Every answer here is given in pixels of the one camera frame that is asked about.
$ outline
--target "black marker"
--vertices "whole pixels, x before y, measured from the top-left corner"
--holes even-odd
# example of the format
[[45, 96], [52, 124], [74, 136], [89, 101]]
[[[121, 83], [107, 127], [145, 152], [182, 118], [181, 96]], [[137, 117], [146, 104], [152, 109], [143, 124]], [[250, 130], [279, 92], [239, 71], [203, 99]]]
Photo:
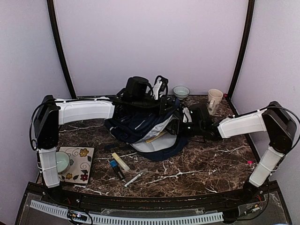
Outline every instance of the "black marker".
[[118, 167], [117, 165], [117, 162], [116, 161], [111, 161], [110, 162], [111, 166], [112, 166], [112, 169], [114, 170], [114, 172], [116, 173], [116, 175], [118, 176], [118, 178], [120, 180], [124, 180], [125, 177], [124, 177], [124, 174], [122, 173], [122, 171], [120, 170], [120, 168]]

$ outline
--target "bowl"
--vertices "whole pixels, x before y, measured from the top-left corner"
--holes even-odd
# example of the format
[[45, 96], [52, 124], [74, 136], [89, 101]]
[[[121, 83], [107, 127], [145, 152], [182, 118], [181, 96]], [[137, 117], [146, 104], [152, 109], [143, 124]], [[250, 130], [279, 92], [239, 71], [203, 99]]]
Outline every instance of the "bowl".
[[67, 153], [63, 151], [58, 151], [56, 153], [56, 163], [58, 174], [65, 173], [70, 165], [70, 157]]
[[175, 97], [178, 98], [179, 100], [185, 99], [190, 93], [189, 89], [184, 86], [177, 86], [173, 88], [173, 92]]

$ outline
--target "white perforated rail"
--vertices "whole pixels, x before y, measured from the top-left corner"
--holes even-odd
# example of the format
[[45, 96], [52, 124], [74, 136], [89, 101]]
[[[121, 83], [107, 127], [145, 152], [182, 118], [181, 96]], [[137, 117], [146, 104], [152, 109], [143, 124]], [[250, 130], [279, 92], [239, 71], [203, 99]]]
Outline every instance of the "white perforated rail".
[[[68, 210], [59, 206], [49, 205], [44, 202], [31, 200], [31, 208], [51, 214], [53, 216], [67, 219]], [[192, 217], [175, 217], [175, 218], [126, 218], [126, 217], [109, 217], [90, 213], [95, 225], [202, 225], [223, 221], [223, 213], [212, 213]]]

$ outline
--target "marble tabletop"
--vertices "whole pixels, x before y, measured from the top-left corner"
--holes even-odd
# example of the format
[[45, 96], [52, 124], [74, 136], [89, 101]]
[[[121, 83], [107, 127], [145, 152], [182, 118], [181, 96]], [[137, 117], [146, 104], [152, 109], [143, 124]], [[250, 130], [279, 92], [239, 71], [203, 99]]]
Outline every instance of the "marble tabletop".
[[[189, 96], [186, 105], [205, 104], [207, 96]], [[226, 100], [222, 100], [213, 120], [233, 115]], [[109, 144], [121, 144], [106, 130], [104, 120], [86, 120], [68, 123], [60, 129], [60, 146], [94, 147], [90, 179], [87, 185], [62, 182], [66, 190], [121, 197], [182, 197], [219, 193], [242, 188], [244, 181], [257, 165], [245, 136], [235, 136], [222, 141], [199, 143], [190, 141], [176, 156], [162, 162], [154, 162], [138, 155], [134, 150], [114, 148]], [[201, 137], [192, 140], [202, 141]], [[133, 184], [124, 188], [124, 182], [116, 178], [109, 161], [116, 152], [130, 170], [123, 171], [126, 182], [141, 170], [148, 171]]]

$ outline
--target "white wall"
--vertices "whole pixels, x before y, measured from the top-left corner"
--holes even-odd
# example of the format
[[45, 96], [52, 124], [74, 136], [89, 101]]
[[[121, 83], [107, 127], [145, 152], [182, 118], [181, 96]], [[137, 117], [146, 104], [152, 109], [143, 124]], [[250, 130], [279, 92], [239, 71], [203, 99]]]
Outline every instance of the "white wall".
[[192, 94], [229, 89], [247, 0], [56, 0], [77, 95], [115, 94], [158, 74]]
[[[300, 1], [257, 0], [233, 103], [239, 113], [276, 100], [300, 116]], [[262, 156], [268, 136], [252, 135]], [[300, 224], [300, 145], [290, 152], [273, 180], [279, 182], [294, 224]]]
[[43, 97], [69, 98], [45, 0], [0, 1], [0, 221], [14, 224], [37, 177], [29, 121]]

